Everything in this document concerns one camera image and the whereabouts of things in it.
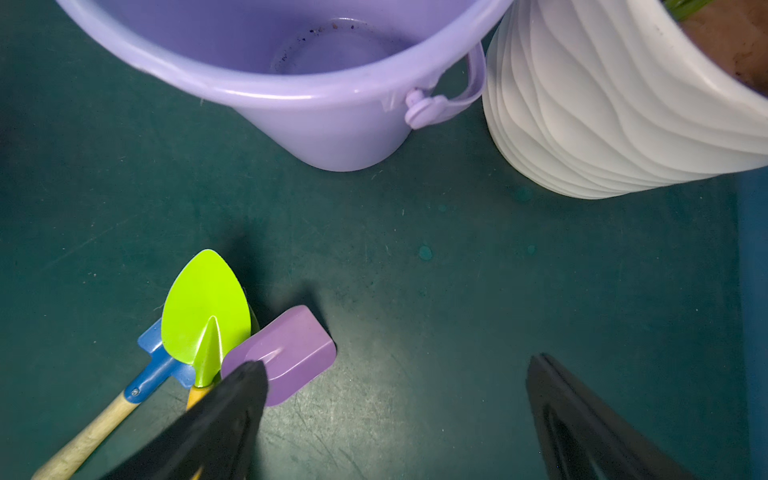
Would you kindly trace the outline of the green trowel yellow handle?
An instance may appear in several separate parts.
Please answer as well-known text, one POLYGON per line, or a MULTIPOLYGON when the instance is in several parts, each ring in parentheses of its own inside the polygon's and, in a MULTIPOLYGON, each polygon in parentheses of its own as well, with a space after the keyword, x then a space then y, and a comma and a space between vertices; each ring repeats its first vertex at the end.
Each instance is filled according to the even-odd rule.
POLYGON ((194 369, 188 410, 213 388, 226 355, 251 330, 249 305, 234 272, 216 251, 200 251, 175 279, 162 312, 164 348, 194 369))

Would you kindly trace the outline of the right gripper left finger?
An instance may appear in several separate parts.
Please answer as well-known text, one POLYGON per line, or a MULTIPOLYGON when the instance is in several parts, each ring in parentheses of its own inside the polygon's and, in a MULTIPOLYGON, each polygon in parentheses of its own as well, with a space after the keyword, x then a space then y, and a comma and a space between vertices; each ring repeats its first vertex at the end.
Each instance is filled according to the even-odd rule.
POLYGON ((106 479, 244 479, 266 404, 261 361, 248 361, 106 479))

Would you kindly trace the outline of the blue shovel wooden handle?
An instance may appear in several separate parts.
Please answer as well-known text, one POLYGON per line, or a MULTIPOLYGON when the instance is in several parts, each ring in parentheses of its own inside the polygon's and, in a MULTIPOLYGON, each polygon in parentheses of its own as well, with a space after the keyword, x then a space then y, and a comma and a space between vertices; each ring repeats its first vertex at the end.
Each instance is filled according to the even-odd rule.
POLYGON ((70 440, 32 476, 32 479, 70 479, 102 442, 166 380, 175 378, 189 390, 195 380, 191 365, 166 351, 158 319, 137 340, 151 359, 146 368, 93 421, 70 440))

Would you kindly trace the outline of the purple toy scoop pink handle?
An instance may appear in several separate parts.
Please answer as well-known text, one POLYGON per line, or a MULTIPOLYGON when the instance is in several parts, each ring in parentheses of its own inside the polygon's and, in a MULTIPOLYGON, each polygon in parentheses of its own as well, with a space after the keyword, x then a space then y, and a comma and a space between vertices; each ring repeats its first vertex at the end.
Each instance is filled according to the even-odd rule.
POLYGON ((328 370, 337 355, 335 343, 305 305, 289 308, 230 351, 221 366, 223 378, 247 361, 266 367, 266 405, 277 406, 328 370))

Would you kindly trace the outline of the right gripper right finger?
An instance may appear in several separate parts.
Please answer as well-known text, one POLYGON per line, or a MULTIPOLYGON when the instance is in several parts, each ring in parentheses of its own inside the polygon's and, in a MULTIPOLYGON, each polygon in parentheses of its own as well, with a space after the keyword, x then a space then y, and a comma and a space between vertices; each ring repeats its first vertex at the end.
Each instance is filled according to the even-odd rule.
POLYGON ((526 389, 550 479, 692 479, 548 354, 530 358, 526 389))

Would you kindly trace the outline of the purple plastic bucket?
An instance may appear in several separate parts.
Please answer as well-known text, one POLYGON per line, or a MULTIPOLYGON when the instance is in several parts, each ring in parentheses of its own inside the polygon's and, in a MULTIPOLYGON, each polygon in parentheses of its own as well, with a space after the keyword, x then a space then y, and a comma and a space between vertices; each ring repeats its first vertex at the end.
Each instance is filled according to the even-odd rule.
POLYGON ((506 1, 65 1, 131 67, 232 108, 293 156, 350 172, 483 93, 506 1))

